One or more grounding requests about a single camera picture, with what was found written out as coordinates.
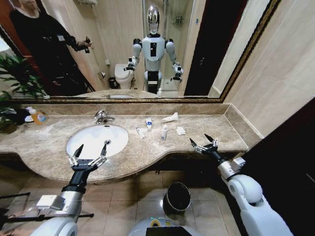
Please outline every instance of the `mirror frame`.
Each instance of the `mirror frame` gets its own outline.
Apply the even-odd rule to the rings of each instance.
[[[259,38],[261,37],[264,29],[267,27],[269,20],[273,13],[277,9],[277,6],[281,0],[270,0],[264,13],[262,14],[254,32],[252,33],[241,57],[239,58],[232,74],[230,75],[221,95],[219,98],[208,98],[204,97],[193,97],[187,96],[184,98],[145,98],[145,99],[93,99],[93,98],[78,98],[78,97],[67,97],[67,96],[51,96],[49,99],[11,99],[2,103],[8,104],[97,104],[97,103],[223,103],[228,92],[232,88],[236,78],[243,69],[246,61],[249,59],[253,49],[255,48]],[[21,55],[20,50],[10,39],[9,35],[0,27],[0,35],[3,39],[9,43],[12,50]]]

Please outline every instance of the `faucet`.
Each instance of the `faucet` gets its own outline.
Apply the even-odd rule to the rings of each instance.
[[[107,112],[106,111],[98,111],[94,118],[96,119],[96,124],[102,124],[103,122],[107,122],[107,121],[114,121],[115,118],[114,117],[109,117],[107,116]]]

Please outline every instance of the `person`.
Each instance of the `person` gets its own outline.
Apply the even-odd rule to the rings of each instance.
[[[10,19],[55,94],[74,96],[94,90],[78,68],[67,45],[75,51],[92,43],[76,41],[52,16],[39,11],[35,0],[15,0]]]

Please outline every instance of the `mirror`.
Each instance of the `mirror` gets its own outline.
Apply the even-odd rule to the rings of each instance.
[[[222,101],[268,4],[4,0],[0,91],[13,99]]]

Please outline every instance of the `white sink basin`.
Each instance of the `white sink basin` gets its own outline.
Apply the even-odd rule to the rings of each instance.
[[[100,156],[105,140],[107,145],[106,157],[113,156],[124,149],[128,143],[128,133],[124,128],[115,125],[96,125],[81,129],[68,141],[66,151],[72,156],[84,144],[80,159],[96,159]]]

